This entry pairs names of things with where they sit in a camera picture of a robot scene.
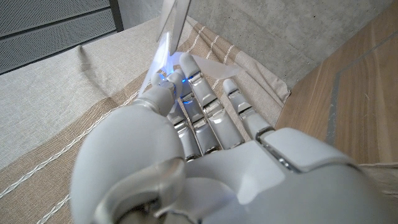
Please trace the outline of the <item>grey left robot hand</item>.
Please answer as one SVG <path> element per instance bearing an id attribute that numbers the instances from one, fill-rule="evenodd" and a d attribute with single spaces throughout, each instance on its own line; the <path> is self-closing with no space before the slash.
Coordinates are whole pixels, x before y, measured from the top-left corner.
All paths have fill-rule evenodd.
<path id="1" fill-rule="evenodd" d="M 220 150 L 194 156 L 171 122 L 183 85 Z M 86 137 L 71 184 L 75 223 L 396 223 L 374 182 L 339 150 L 274 129 L 224 82 L 245 141 L 188 53 L 180 69 Z"/>

